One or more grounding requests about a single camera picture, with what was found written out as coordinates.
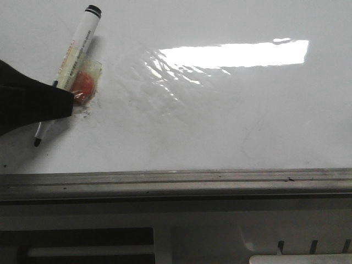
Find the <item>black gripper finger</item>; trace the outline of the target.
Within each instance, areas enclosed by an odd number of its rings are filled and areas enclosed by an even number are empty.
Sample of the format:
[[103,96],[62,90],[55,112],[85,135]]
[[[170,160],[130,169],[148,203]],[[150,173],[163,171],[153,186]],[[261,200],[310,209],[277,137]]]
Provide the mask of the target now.
[[1,61],[1,135],[43,121],[70,117],[74,95],[34,80]]

